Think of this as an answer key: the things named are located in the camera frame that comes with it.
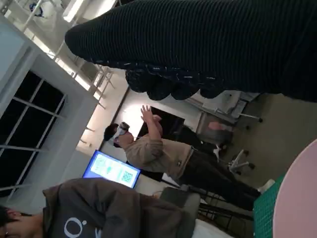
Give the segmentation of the black knitted gloved right hand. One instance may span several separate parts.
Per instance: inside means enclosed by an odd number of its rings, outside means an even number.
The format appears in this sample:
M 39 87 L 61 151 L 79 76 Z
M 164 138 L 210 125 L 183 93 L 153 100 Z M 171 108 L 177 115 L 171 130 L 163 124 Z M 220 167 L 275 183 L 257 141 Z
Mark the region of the black knitted gloved right hand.
M 226 90 L 317 100 L 314 0 L 135 0 L 65 34 L 152 100 Z

